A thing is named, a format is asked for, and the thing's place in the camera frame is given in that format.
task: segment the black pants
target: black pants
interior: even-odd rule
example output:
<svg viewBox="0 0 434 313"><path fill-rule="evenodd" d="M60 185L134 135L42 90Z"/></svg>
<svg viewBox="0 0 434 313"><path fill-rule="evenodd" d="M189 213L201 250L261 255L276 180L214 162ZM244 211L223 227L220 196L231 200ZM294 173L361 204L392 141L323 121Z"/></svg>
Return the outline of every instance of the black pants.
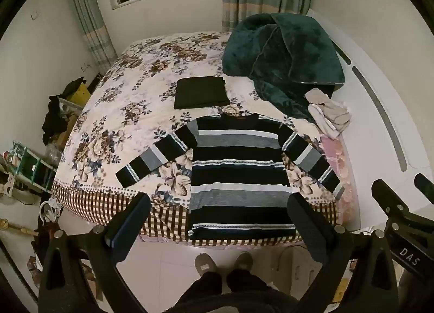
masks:
<svg viewBox="0 0 434 313"><path fill-rule="evenodd" d="M226 282L232 292L272 290L259 277L243 269L233 270L227 276ZM206 272L199 280L193 282L177 304L206 296L220 295L222 285L222 278L219 273Z"/></svg>

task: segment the folded black garment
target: folded black garment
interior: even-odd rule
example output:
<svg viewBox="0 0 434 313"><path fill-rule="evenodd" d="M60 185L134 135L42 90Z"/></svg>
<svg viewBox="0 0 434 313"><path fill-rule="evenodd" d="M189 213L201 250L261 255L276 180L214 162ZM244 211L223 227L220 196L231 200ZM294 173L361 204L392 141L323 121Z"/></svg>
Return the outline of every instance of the folded black garment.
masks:
<svg viewBox="0 0 434 313"><path fill-rule="evenodd" d="M191 77L178 80L173 108L227 106L230 103L222 77Z"/></svg>

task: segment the plastic bag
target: plastic bag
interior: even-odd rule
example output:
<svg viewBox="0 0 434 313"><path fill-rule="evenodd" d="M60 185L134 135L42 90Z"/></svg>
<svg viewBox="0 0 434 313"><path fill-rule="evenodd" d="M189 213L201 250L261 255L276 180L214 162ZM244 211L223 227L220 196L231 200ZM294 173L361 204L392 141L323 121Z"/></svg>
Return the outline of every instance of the plastic bag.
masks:
<svg viewBox="0 0 434 313"><path fill-rule="evenodd" d="M58 166L62 157L62 152L58 149L56 144L49 143L45 149L45 157L51 164Z"/></svg>

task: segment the sweater sleeve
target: sweater sleeve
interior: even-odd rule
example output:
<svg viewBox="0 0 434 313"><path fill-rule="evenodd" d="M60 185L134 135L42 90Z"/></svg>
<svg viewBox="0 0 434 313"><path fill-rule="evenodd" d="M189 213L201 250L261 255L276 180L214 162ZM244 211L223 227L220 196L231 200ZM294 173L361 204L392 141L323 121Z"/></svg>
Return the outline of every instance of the sweater sleeve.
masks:
<svg viewBox="0 0 434 313"><path fill-rule="evenodd" d="M285 124L279 128L279 144L292 162L317 179L336 199L340 199L344 192L343 183L325 156Z"/></svg>
<svg viewBox="0 0 434 313"><path fill-rule="evenodd" d="M196 135L197 122L193 120L152 144L144 153L116 172L116 177L124 188L136 184L161 165L196 147Z"/></svg>

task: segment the shoe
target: shoe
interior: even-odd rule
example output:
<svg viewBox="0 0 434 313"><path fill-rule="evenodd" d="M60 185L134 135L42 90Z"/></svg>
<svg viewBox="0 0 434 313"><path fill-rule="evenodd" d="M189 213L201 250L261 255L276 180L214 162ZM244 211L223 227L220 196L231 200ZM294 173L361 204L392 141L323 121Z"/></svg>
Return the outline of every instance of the shoe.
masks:
<svg viewBox="0 0 434 313"><path fill-rule="evenodd" d="M202 276L208 271L212 273L217 272L216 263L214 263L214 260L206 253L200 253L196 257L196 259L194 260L194 266L196 267L196 270L200 276Z"/></svg>
<svg viewBox="0 0 434 313"><path fill-rule="evenodd" d="M250 271L253 266L253 257L249 252L242 252L234 263L234 269Z"/></svg>

